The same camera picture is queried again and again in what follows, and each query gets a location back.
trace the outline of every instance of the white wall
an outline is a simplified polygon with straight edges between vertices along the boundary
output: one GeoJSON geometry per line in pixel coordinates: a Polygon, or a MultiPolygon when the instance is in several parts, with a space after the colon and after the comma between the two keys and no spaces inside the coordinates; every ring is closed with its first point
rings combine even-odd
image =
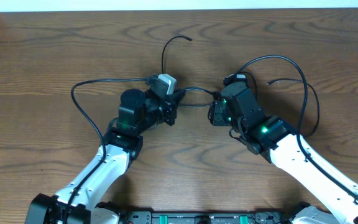
{"type": "Polygon", "coordinates": [[[358,7],[358,0],[0,0],[0,12],[358,7]]]}

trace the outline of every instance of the wooden tabletop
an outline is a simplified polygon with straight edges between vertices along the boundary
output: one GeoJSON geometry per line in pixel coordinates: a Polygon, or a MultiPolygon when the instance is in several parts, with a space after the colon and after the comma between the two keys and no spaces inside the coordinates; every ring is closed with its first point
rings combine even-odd
{"type": "MultiPolygon", "coordinates": [[[[358,9],[0,13],[0,223],[22,223],[31,200],[53,195],[96,154],[99,140],[75,108],[70,88],[95,78],[166,72],[179,87],[221,90],[222,79],[268,54],[292,58],[318,92],[320,126],[312,147],[358,183],[358,9]]],[[[302,85],[278,59],[255,63],[260,102],[296,125],[302,85]]],[[[80,87],[80,104],[101,130],[119,96],[143,83],[80,87]]],[[[189,93],[186,103],[211,97],[189,93]]],[[[324,209],[293,177],[213,127],[207,108],[180,108],[176,124],[143,134],[138,160],[104,201],[154,210],[288,210],[299,201],[324,209]]],[[[304,133],[316,121],[310,95],[304,133]]]]}

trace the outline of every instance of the white arm segment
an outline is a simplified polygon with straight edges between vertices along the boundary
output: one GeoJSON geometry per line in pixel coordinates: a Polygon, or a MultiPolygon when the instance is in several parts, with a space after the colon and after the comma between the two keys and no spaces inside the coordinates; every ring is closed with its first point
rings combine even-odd
{"type": "MultiPolygon", "coordinates": [[[[358,184],[347,178],[314,151],[301,136],[304,149],[326,172],[333,176],[348,189],[358,194],[358,184]]],[[[317,197],[335,216],[339,223],[353,223],[358,217],[358,205],[345,191],[324,176],[311,162],[305,162],[305,156],[300,151],[296,136],[289,134],[280,140],[276,150],[270,151],[272,162],[285,172],[301,182],[314,196],[317,197]]]]}
{"type": "MultiPolygon", "coordinates": [[[[110,185],[127,170],[129,164],[128,152],[125,152],[123,148],[113,145],[107,145],[106,152],[105,162],[102,163],[82,185],[80,191],[78,191],[78,195],[71,203],[72,206],[83,204],[86,209],[93,213],[96,204],[100,201],[110,185]]],[[[55,195],[59,196],[59,202],[68,203],[74,187],[97,165],[102,155],[103,149],[99,147],[98,153],[80,174],[65,188],[56,192],[55,195]]]]}

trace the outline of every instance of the wood grain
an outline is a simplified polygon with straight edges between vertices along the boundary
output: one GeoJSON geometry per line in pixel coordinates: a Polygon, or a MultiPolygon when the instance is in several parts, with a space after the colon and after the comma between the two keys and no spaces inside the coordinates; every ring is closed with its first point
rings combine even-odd
{"type": "MultiPolygon", "coordinates": [[[[0,223],[22,223],[31,200],[53,195],[94,156],[97,135],[71,102],[70,88],[93,78],[147,77],[166,70],[180,87],[220,90],[250,59],[283,54],[317,90],[321,125],[309,143],[358,182],[358,9],[0,13],[0,223]]],[[[250,70],[269,113],[296,124],[302,86],[286,62],[250,70]]],[[[119,95],[142,83],[81,87],[78,99],[105,130],[119,95]]],[[[210,101],[192,93],[187,103],[210,101]]],[[[206,108],[180,108],[176,125],[144,133],[138,160],[103,197],[155,210],[324,209],[295,179],[212,127],[206,108]]],[[[305,130],[313,127],[312,97],[305,130]]]]}

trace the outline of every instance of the green clip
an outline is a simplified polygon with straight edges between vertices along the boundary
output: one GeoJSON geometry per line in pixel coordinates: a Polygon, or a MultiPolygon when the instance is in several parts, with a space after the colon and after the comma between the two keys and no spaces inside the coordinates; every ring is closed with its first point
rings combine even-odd
{"type": "Polygon", "coordinates": [[[240,224],[248,224],[248,216],[240,216],[240,224]]]}
{"type": "Polygon", "coordinates": [[[168,215],[160,215],[160,224],[168,224],[168,215]]]}

